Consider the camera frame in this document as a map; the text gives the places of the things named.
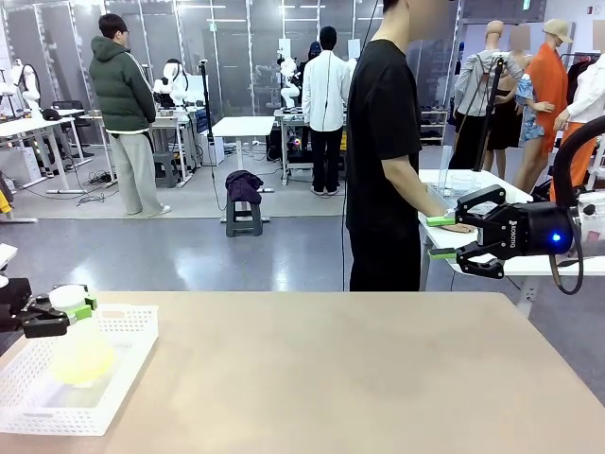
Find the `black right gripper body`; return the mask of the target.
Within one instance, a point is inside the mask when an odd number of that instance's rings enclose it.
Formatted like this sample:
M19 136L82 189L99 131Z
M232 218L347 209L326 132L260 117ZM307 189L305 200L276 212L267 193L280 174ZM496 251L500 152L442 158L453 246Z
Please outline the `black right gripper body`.
M501 260L566 253L574 241L567 210L552 202L502 204L479 225L477 248Z

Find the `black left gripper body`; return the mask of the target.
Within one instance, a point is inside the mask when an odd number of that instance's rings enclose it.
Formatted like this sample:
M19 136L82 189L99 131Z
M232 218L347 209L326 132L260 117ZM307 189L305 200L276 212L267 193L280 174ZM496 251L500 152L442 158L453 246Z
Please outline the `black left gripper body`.
M1 331L18 331L23 327L23 309L32 296L31 285L25 277L8 278L1 286Z

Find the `person's right hand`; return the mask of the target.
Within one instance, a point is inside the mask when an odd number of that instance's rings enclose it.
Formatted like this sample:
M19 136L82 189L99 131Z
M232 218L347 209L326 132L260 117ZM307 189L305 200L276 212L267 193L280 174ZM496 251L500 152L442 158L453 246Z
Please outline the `person's right hand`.
M461 234L470 234L475 231L474 226L470 226L467 224L459 224L453 223L452 221L444 221L443 219L429 219L427 221L427 225L430 227L439 227L443 230L461 233Z

